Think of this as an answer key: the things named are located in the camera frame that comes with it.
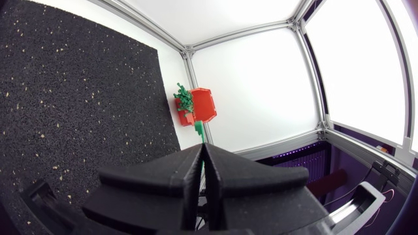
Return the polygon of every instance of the metal rail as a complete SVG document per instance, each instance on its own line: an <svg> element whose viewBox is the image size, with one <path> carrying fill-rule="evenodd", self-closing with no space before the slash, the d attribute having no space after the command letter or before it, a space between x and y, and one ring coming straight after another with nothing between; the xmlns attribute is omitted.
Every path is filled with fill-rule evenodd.
<svg viewBox="0 0 418 235"><path fill-rule="evenodd" d="M163 28L157 25L155 22L146 17L143 13L139 12L135 7L126 3L124 0L89 0L100 7L103 7L118 16L134 23L141 29L145 30L149 34L153 35L160 41L169 45L178 52L185 51L184 45L177 39L175 39L170 33L167 33Z"/></svg>
<svg viewBox="0 0 418 235"><path fill-rule="evenodd" d="M282 29L293 25L293 23L289 23L287 20L273 22L273 23L264 23L262 25L256 25L253 27L248 27L245 29L240 29L237 31L233 31L230 33L226 33L220 36L213 37L211 39L203 40L198 43L194 43L190 45L195 51L207 48L209 46L217 45L222 42L227 42L229 40L239 39L245 36L253 35L256 33L263 33L275 29Z"/></svg>
<svg viewBox="0 0 418 235"><path fill-rule="evenodd" d="M374 161L380 163L388 161L399 168L401 174L399 175L398 189L403 195L408 195L418 171L397 161L389 154L376 149L374 146L370 146L338 131L325 129L325 138L328 143L346 152L367 167L371 167Z"/></svg>
<svg viewBox="0 0 418 235"><path fill-rule="evenodd" d="M321 130L312 130L284 140L236 151L234 153L253 161L264 159L266 157L275 156L317 142L319 131Z"/></svg>

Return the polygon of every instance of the metal profile rail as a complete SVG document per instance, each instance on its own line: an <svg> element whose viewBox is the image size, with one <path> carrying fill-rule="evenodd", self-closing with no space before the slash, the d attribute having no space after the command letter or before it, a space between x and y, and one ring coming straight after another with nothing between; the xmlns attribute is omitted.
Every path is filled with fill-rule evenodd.
<svg viewBox="0 0 418 235"><path fill-rule="evenodd" d="M158 26L155 22L139 12L135 7L126 3L124 0L89 0L96 5L107 8L108 10L116 11L118 16L123 16L126 20L135 22L143 30L155 36L160 41L169 45L178 52L184 52L184 45L175 39L171 34L167 33L163 28Z"/></svg>
<svg viewBox="0 0 418 235"><path fill-rule="evenodd" d="M192 47L195 51L197 51L197 50L201 50L203 48L207 48L209 46L213 46L222 42L227 42L229 40L239 39L241 37L253 35L256 33L262 33L262 32L267 32L267 31L271 31L275 29L286 28L292 25L293 23L289 23L287 20L282 20L282 21L273 22L273 23L264 23L262 25L248 27L245 29L241 29L241 30L233 31L231 33L226 33L217 37L213 37L211 39L203 40L201 42L192 44L190 47Z"/></svg>
<svg viewBox="0 0 418 235"><path fill-rule="evenodd" d="M348 153L356 160L367 167L371 167L374 161L388 161L395 167L399 168L398 189L403 195L408 195L412 188L412 184L416 178L417 171L395 160L392 156L370 146L360 140L352 138L346 134L339 133L332 129L325 129L325 138L328 143Z"/></svg>
<svg viewBox="0 0 418 235"><path fill-rule="evenodd" d="M324 127L325 126L325 111L323 108L321 92L319 90L318 77L315 73L314 63L312 61L312 55L309 52L308 45L306 44L306 41L304 40L304 37L302 35L302 29L299 26L297 27L295 33L299 42L300 49L302 50L302 53L304 55L306 65L308 66L308 70L310 73L310 78L311 78L312 86L313 86L313 94L315 95L315 100L316 100L316 105L317 105L317 113L318 113L319 121L322 123L322 127Z"/></svg>
<svg viewBox="0 0 418 235"><path fill-rule="evenodd" d="M314 0L302 0L300 5L296 9L295 15L293 16L293 19L295 19L296 23L300 22L301 19L303 19L313 2Z"/></svg>
<svg viewBox="0 0 418 235"><path fill-rule="evenodd" d="M251 160L264 159L266 157L275 156L277 154L292 151L318 141L318 132L322 130L312 130L297 136L292 136L284 140L257 146L255 148L248 148L234 152L235 154Z"/></svg>

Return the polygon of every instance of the black mat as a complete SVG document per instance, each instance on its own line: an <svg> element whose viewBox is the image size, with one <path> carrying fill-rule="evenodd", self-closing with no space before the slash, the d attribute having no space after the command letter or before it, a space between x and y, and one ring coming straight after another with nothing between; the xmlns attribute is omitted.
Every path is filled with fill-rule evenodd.
<svg viewBox="0 0 418 235"><path fill-rule="evenodd" d="M0 199L23 234L46 232L19 196L36 179L81 213L99 167L180 149L155 49L29 1L0 14Z"/></svg>

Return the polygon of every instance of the purple panel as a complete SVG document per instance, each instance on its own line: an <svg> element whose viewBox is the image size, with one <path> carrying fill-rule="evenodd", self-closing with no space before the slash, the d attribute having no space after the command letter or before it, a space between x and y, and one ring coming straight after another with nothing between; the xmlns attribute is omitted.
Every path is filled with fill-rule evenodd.
<svg viewBox="0 0 418 235"><path fill-rule="evenodd" d="M412 167L413 167L414 169L418 170L418 158L415 158L415 159L413 160Z"/></svg>
<svg viewBox="0 0 418 235"><path fill-rule="evenodd" d="M326 158L325 154L326 154L325 150L322 150L317 153L309 154L304 157L299 157L298 159L287 161L285 163L280 163L274 166L276 167L296 167L296 166L306 167L309 170L308 183L310 183L312 181L318 180L325 176L325 158Z"/></svg>

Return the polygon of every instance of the white wall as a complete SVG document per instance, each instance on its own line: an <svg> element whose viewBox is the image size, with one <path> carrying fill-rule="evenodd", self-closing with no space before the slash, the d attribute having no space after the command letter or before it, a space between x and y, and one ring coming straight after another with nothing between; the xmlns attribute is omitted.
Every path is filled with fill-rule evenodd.
<svg viewBox="0 0 418 235"><path fill-rule="evenodd" d="M194 131L194 128L182 127L178 120L178 114L172 94L176 93L178 90L176 85L177 82L180 82L185 87L189 87L189 80L187 79L184 62L178 52L147 32L141 30L137 26L89 2L88 0L34 1L51 7L60 8L61 10L81 16L157 49L164 88L169 101L171 116L174 122L174 128L176 129L180 148L185 149L201 142L201 138Z"/></svg>
<svg viewBox="0 0 418 235"><path fill-rule="evenodd" d="M199 86L212 90L216 146L239 151L315 129L314 93L291 30L211 46L192 61Z"/></svg>
<svg viewBox="0 0 418 235"><path fill-rule="evenodd" d="M321 69L331 120L402 144L402 71L376 0L325 1L306 30Z"/></svg>
<svg viewBox="0 0 418 235"><path fill-rule="evenodd" d="M301 0L125 0L183 44L287 20Z"/></svg>

